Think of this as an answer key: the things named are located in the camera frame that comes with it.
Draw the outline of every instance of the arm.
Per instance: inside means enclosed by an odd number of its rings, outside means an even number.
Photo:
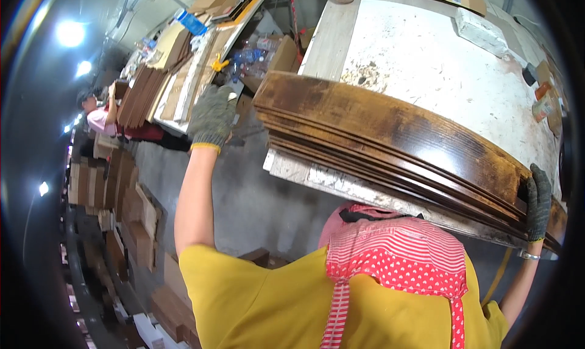
[[[539,257],[551,213],[551,183],[545,172],[537,165],[531,164],[530,170],[532,177],[528,179],[528,211],[526,213],[528,249],[526,251]],[[500,310],[508,321],[508,327],[512,327],[516,322],[524,307],[537,267],[538,260],[525,260],[500,302]]]
[[[215,248],[211,175],[217,156],[217,150],[208,147],[195,148],[191,153],[175,213],[177,255],[189,245]]]
[[[108,90],[109,93],[109,107],[108,117],[106,118],[106,126],[114,124],[116,122],[116,116],[118,113],[118,106],[116,104],[116,82],[114,81]]]
[[[190,245],[215,248],[211,176],[218,154],[229,137],[237,98],[223,86],[209,87],[193,108],[187,134],[193,139],[191,159],[175,213],[177,256]]]
[[[542,240],[528,244],[529,254],[541,256]],[[538,260],[524,260],[522,267],[514,277],[512,284],[500,302],[500,310],[504,314],[508,327],[512,327],[530,292],[534,275],[537,272]]]

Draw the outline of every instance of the yellow shirt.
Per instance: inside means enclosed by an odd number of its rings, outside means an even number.
[[[326,247],[269,270],[203,245],[183,251],[179,265],[193,302],[203,348],[318,348],[333,282]],[[499,348],[508,324],[496,302],[483,309],[473,265],[465,256],[465,346]],[[447,298],[384,288],[364,274],[349,280],[341,348],[449,348]]]

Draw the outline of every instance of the workbench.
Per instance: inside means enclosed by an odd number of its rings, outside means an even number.
[[[459,38],[453,19],[457,7],[445,2],[355,0],[340,5],[328,0],[298,74],[364,87],[449,118],[526,167],[538,164],[551,178],[553,194],[560,200],[559,140],[545,121],[537,123],[532,117],[537,84],[529,87],[521,74],[526,62],[537,65],[546,54],[510,15],[486,4],[486,18],[504,31],[509,47],[520,54],[499,59]],[[409,215],[422,213],[426,220],[465,236],[509,247],[526,244],[275,149],[268,150],[263,168],[270,175],[348,200]]]

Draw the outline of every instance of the person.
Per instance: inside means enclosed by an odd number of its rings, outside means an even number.
[[[203,348],[501,346],[542,250],[551,208],[542,170],[530,167],[527,259],[499,304],[480,305],[472,261],[454,236],[424,219],[358,203],[331,215],[318,250],[269,270],[215,248],[211,176],[230,134],[230,92],[210,89],[194,110],[174,220]]]
[[[116,93],[116,83],[112,83],[108,90],[109,100],[105,106],[101,106],[90,89],[81,90],[77,94],[77,104],[87,115],[87,123],[90,128],[97,133],[109,135],[111,137],[125,137],[133,141],[148,141],[161,145],[164,148],[188,151],[191,142],[186,139],[175,137],[166,132],[157,124],[144,122],[138,128],[122,128],[116,121],[118,104],[114,99]]]

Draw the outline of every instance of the hand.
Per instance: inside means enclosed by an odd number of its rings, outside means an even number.
[[[193,139],[191,149],[212,147],[219,151],[229,137],[236,116],[238,97],[229,86],[209,85],[193,105],[186,132]]]
[[[551,183],[545,172],[536,164],[530,165],[532,177],[528,179],[528,211],[526,229],[528,242],[536,243],[545,238],[546,225],[551,213]]]
[[[116,82],[112,82],[112,84],[108,87],[108,94],[110,97],[116,97]]]

